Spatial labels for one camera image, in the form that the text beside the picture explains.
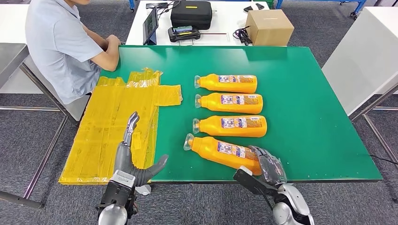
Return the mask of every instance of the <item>green tabletop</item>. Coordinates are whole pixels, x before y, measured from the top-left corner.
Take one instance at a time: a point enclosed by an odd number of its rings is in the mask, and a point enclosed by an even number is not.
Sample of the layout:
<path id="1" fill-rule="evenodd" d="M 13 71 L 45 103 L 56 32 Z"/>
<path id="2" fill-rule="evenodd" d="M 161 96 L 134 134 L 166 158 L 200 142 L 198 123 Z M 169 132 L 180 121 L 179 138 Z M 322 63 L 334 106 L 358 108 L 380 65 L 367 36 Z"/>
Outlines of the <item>green tabletop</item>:
<path id="1" fill-rule="evenodd" d="M 235 169 L 183 150 L 193 118 L 238 115 L 194 107 L 196 94 L 211 93 L 195 89 L 194 76 L 210 73 L 256 75 L 256 93 L 265 101 L 260 115 L 268 123 L 263 138 L 216 139 L 267 149 L 281 159 L 290 182 L 382 179 L 307 47 L 122 46 L 118 69 L 102 75 L 126 81 L 130 71 L 145 67 L 164 72 L 161 84 L 180 84 L 184 98 L 181 105 L 160 107 L 155 161 L 163 154 L 169 160 L 153 182 L 233 181 Z"/>

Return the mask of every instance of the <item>orange plastic bottle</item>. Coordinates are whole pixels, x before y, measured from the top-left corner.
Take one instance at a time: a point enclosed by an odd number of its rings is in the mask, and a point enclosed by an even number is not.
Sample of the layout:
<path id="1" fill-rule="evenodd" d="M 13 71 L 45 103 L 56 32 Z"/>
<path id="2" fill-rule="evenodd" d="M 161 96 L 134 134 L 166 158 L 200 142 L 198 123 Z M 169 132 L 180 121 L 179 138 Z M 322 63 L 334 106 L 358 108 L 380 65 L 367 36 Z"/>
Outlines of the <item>orange plastic bottle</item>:
<path id="1" fill-rule="evenodd" d="M 211 111 L 259 114 L 262 106 L 262 96 L 258 94 L 211 93 L 195 96 L 196 108 L 204 107 Z"/>
<path id="2" fill-rule="evenodd" d="M 257 77 L 254 75 L 216 75 L 195 76 L 195 88 L 208 90 L 254 93 L 257 88 Z"/>
<path id="3" fill-rule="evenodd" d="M 263 116 L 211 116 L 193 119 L 193 133 L 205 132 L 211 136 L 263 137 L 267 121 Z"/>
<path id="4" fill-rule="evenodd" d="M 261 175 L 260 164 L 254 152 L 249 148 L 218 141 L 212 137 L 194 137 L 188 134 L 184 150 L 192 150 L 202 158 L 220 163 L 235 169 L 245 166 L 254 175 Z"/>

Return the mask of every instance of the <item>brown cardboard box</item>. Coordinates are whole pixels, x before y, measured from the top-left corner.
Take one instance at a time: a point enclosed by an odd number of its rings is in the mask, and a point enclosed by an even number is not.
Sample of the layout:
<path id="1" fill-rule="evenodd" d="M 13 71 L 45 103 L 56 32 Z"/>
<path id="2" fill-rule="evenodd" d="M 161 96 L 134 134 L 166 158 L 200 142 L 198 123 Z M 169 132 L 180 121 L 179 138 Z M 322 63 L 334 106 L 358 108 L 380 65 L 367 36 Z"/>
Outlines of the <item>brown cardboard box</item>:
<path id="1" fill-rule="evenodd" d="M 253 45 L 286 46 L 294 30 L 293 25 L 280 9 L 250 10 L 246 26 Z"/>

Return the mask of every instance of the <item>black case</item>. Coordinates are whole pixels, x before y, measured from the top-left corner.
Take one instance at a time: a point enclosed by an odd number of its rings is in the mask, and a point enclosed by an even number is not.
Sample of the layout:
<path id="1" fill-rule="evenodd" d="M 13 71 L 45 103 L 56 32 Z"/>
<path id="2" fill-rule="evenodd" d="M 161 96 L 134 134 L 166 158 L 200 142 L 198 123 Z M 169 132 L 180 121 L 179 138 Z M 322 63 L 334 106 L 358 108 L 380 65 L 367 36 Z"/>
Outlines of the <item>black case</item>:
<path id="1" fill-rule="evenodd" d="M 210 28 L 212 9 L 208 1 L 177 0 L 171 10 L 171 24 L 173 27 L 192 26 L 198 30 Z"/>

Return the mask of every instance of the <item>short sleeve shirt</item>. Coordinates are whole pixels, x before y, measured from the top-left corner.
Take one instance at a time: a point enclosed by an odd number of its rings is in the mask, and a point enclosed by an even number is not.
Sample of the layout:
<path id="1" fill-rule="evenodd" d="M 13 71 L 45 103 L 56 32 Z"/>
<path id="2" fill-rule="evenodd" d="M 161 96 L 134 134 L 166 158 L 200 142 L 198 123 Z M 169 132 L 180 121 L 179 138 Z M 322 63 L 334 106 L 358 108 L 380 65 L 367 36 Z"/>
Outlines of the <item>short sleeve shirt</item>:
<path id="1" fill-rule="evenodd" d="M 90 61 L 103 50 L 64 0 L 34 0 L 25 24 L 30 55 L 61 101 L 69 104 L 95 87 L 100 67 Z"/>

